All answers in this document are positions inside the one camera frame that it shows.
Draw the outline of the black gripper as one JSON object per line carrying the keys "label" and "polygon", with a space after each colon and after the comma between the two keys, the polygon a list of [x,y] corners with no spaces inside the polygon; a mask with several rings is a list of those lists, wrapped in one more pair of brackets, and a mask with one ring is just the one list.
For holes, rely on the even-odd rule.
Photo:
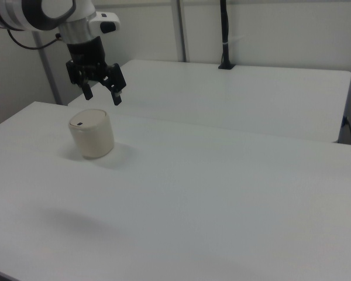
{"label": "black gripper", "polygon": [[126,81],[119,64],[106,64],[101,37],[84,43],[67,44],[67,48],[71,55],[71,60],[66,62],[70,81],[82,89],[85,99],[90,100],[93,93],[83,67],[97,67],[103,71],[100,83],[110,91],[114,105],[118,106],[122,102],[121,92],[126,87]]}

